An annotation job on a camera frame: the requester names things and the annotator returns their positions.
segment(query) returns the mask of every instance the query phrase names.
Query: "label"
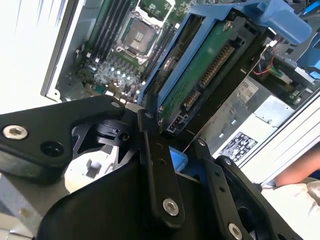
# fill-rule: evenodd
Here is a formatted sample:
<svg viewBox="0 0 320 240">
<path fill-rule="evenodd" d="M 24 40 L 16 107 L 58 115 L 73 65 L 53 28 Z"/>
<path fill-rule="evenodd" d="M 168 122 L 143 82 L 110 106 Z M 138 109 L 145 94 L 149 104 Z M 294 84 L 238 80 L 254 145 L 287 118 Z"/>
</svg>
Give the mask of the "label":
<svg viewBox="0 0 320 240">
<path fill-rule="evenodd" d="M 248 153 L 258 142 L 239 132 L 222 150 L 220 155 L 229 157 L 234 162 L 239 161 Z"/>
<path fill-rule="evenodd" d="M 236 89 L 236 95 L 246 104 L 257 91 L 258 87 L 245 78 Z"/>
</svg>

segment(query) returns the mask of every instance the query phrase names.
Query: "bolt hole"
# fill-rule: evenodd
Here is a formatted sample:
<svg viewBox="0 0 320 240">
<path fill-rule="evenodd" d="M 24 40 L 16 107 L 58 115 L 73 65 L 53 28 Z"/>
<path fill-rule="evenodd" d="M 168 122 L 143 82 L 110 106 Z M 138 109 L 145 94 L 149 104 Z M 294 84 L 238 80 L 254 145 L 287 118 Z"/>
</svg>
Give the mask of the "bolt hole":
<svg viewBox="0 0 320 240">
<path fill-rule="evenodd" d="M 287 240 L 282 234 L 278 234 L 278 239 L 279 240 Z"/>
<path fill-rule="evenodd" d="M 149 112 L 145 112 L 144 115 L 150 119 L 152 119 L 152 115 Z"/>
<path fill-rule="evenodd" d="M 236 234 L 236 235 L 239 235 L 240 232 L 238 231 L 238 229 L 236 229 L 235 227 L 232 228 L 232 231 Z"/>
<path fill-rule="evenodd" d="M 174 212 L 176 210 L 176 207 L 172 202 L 168 202 L 166 206 L 171 212 Z"/>
<path fill-rule="evenodd" d="M 14 135 L 14 136 L 18 136 L 22 134 L 22 131 L 19 128 L 11 128 L 9 130 L 9 133 Z"/>
<path fill-rule="evenodd" d="M 123 132 L 120 134 L 119 139 L 121 141 L 127 141 L 129 139 L 130 135 L 127 132 Z"/>
<path fill-rule="evenodd" d="M 112 101 L 112 102 L 111 102 L 111 105 L 114 106 L 114 107 L 116 107 L 116 108 L 120 108 L 119 103 L 117 103 L 117 102 L 115 102 L 115 101 Z"/>
<path fill-rule="evenodd" d="M 166 161 L 163 160 L 162 158 L 159 158 L 159 161 L 160 161 L 160 164 L 161 164 L 161 165 L 166 165 Z"/>
<path fill-rule="evenodd" d="M 56 141 L 45 141 L 40 145 L 41 152 L 49 157 L 60 157 L 64 154 L 64 147 Z"/>
<path fill-rule="evenodd" d="M 222 186 L 219 186 L 219 189 L 220 189 L 220 191 L 223 192 L 223 193 L 226 192 L 226 190 L 225 190 Z"/>
</svg>

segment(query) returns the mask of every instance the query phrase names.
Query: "screw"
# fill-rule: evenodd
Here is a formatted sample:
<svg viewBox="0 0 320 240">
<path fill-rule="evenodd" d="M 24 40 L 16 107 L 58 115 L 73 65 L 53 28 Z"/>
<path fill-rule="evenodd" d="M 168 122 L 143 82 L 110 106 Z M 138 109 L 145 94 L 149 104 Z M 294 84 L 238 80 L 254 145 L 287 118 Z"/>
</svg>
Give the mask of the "screw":
<svg viewBox="0 0 320 240">
<path fill-rule="evenodd" d="M 161 105 L 158 109 L 158 113 L 162 113 L 163 110 L 164 110 L 164 106 Z"/>
<path fill-rule="evenodd" d="M 227 21 L 226 24 L 223 26 L 223 31 L 227 31 L 229 28 L 232 28 L 231 21 Z"/>
<path fill-rule="evenodd" d="M 161 117 L 159 120 L 158 120 L 158 125 L 160 126 L 162 123 L 163 123 L 164 119 Z"/>
<path fill-rule="evenodd" d="M 171 216 L 175 217 L 179 213 L 179 207 L 171 198 L 166 198 L 162 202 L 163 209 Z"/>
<path fill-rule="evenodd" d="M 203 140 L 201 140 L 201 139 L 198 140 L 198 143 L 203 147 L 206 145 L 205 142 Z"/>
<path fill-rule="evenodd" d="M 28 131 L 23 126 L 9 125 L 3 129 L 2 134 L 7 139 L 22 140 L 28 136 Z"/>
<path fill-rule="evenodd" d="M 148 117 L 148 118 L 152 119 L 152 115 L 151 115 L 151 113 L 149 113 L 149 112 L 145 112 L 145 113 L 144 113 L 144 115 L 145 115 L 146 117 Z"/>
<path fill-rule="evenodd" d="M 115 101 L 112 101 L 112 102 L 111 102 L 111 105 L 114 106 L 114 107 L 116 107 L 116 108 L 120 108 L 119 103 L 116 103 Z"/>
<path fill-rule="evenodd" d="M 224 161 L 225 161 L 225 163 L 226 164 L 228 164 L 229 166 L 231 166 L 231 161 L 230 161 L 230 159 L 229 158 L 224 158 Z"/>
<path fill-rule="evenodd" d="M 242 233 L 237 225 L 235 225 L 234 223 L 229 223 L 228 228 L 230 233 L 236 240 L 242 240 Z"/>
</svg>

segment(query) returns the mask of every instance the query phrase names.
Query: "metal panel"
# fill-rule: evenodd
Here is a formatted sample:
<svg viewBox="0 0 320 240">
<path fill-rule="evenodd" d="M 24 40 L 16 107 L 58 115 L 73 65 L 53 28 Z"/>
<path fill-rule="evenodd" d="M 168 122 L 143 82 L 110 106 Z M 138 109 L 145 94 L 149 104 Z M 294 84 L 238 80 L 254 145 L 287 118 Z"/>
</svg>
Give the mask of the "metal panel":
<svg viewBox="0 0 320 240">
<path fill-rule="evenodd" d="M 233 160 L 240 165 L 293 112 L 290 106 L 248 76 L 212 116 L 211 123 L 203 130 L 200 137 L 207 142 L 214 158 L 221 155 L 220 152 L 236 139 L 238 133 L 255 141 L 254 146 L 242 152 L 238 159 L 234 157 Z"/>
<path fill-rule="evenodd" d="M 258 148 L 241 170 L 254 183 L 267 184 L 320 140 L 320 92 Z"/>
</svg>

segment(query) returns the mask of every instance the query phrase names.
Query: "black metal bracket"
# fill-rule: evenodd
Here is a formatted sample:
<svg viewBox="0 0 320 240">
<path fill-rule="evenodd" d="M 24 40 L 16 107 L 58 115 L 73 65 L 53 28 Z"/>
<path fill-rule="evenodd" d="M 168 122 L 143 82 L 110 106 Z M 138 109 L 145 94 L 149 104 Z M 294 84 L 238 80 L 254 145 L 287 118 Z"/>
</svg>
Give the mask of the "black metal bracket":
<svg viewBox="0 0 320 240">
<path fill-rule="evenodd" d="M 125 208 L 125 215 L 132 217 L 126 223 L 134 227 L 124 227 L 138 239 L 151 233 L 159 239 L 189 235 L 192 239 L 301 239 L 229 158 L 211 157 L 202 139 L 196 139 L 188 149 L 189 163 L 182 172 L 198 179 L 200 184 L 177 177 L 168 142 L 159 134 L 157 96 L 150 95 L 148 99 L 146 108 L 137 112 L 126 109 L 113 97 L 97 96 L 1 115 L 0 171 L 50 184 L 59 180 L 70 161 L 78 156 L 101 150 L 105 145 L 119 146 L 118 169 L 103 177 L 105 180 L 59 201 L 44 220 L 49 223 L 44 224 L 46 228 L 52 226 L 48 219 L 55 216 L 52 220 L 63 224 L 54 224 L 55 227 L 72 231 L 78 220 L 73 223 L 67 220 L 68 216 L 84 221 L 86 211 L 79 210 L 84 207 L 95 212 L 97 221 L 100 217 L 102 222 L 117 217 L 112 209 L 113 205 L 124 208 L 121 198 L 138 209 Z M 123 190 L 115 187 L 119 181 Z M 111 191 L 110 195 L 104 193 L 105 188 Z M 97 209 L 93 196 L 100 199 L 106 212 Z M 55 213 L 64 220 L 57 221 Z M 204 219 L 206 226 L 199 226 Z M 46 234 L 42 236 L 46 237 L 40 240 L 49 239 Z M 59 239 L 73 239 L 67 236 Z"/>
</svg>

